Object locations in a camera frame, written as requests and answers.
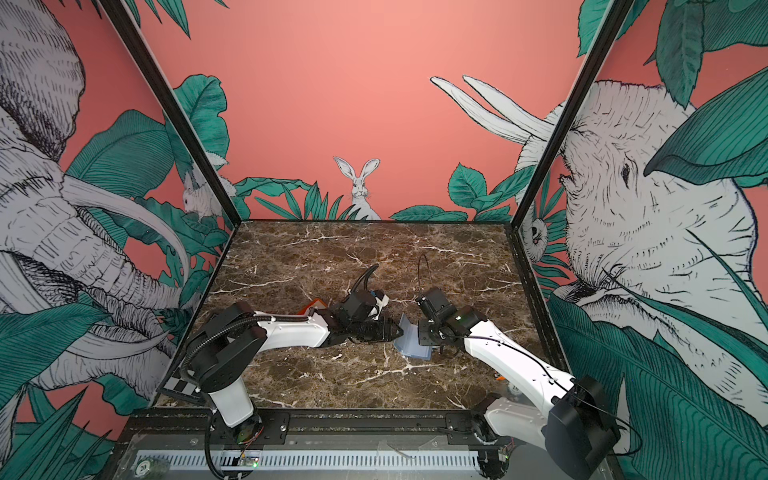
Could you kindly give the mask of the blue card holder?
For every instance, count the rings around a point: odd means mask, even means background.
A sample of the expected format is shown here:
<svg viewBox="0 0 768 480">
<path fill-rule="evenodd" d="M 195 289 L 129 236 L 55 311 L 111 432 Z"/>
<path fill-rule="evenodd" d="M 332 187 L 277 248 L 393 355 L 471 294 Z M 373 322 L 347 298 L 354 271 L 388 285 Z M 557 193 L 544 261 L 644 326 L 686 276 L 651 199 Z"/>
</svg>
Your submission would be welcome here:
<svg viewBox="0 0 768 480">
<path fill-rule="evenodd" d="M 418 325 L 413 324 L 405 314 L 402 314 L 399 328 L 403 334 L 393 341 L 395 349 L 405 358 L 430 360 L 432 348 L 419 343 Z"/>
</svg>

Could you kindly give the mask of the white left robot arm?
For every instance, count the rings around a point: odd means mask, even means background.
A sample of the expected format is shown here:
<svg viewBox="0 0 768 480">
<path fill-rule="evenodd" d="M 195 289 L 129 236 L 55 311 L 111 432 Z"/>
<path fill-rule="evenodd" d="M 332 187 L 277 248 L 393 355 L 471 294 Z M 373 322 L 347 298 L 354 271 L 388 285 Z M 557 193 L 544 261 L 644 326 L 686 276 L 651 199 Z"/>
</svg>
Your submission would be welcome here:
<svg viewBox="0 0 768 480">
<path fill-rule="evenodd" d="M 383 314 L 385 306 L 373 299 L 311 308 L 304 315 L 280 315 L 238 301 L 209 318 L 189 340 L 179 373 L 202 392 L 224 425 L 234 429 L 258 419 L 243 373 L 260 352 L 326 348 L 347 340 L 392 342 L 403 330 Z"/>
</svg>

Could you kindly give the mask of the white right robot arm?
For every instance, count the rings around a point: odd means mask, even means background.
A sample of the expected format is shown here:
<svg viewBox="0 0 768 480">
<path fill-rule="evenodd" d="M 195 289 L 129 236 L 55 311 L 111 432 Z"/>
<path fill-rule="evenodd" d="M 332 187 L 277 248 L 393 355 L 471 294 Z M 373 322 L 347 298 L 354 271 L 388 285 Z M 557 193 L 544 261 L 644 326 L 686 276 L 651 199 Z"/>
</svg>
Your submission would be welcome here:
<svg viewBox="0 0 768 480">
<path fill-rule="evenodd" d="M 481 414 L 497 436 L 515 437 L 545 450 L 572 479 L 588 479 L 621 439 L 616 417 L 605 408 L 595 379 L 575 379 L 507 337 L 492 321 L 460 313 L 444 321 L 418 323 L 421 345 L 461 348 L 501 374 L 531 407 L 501 398 Z"/>
</svg>

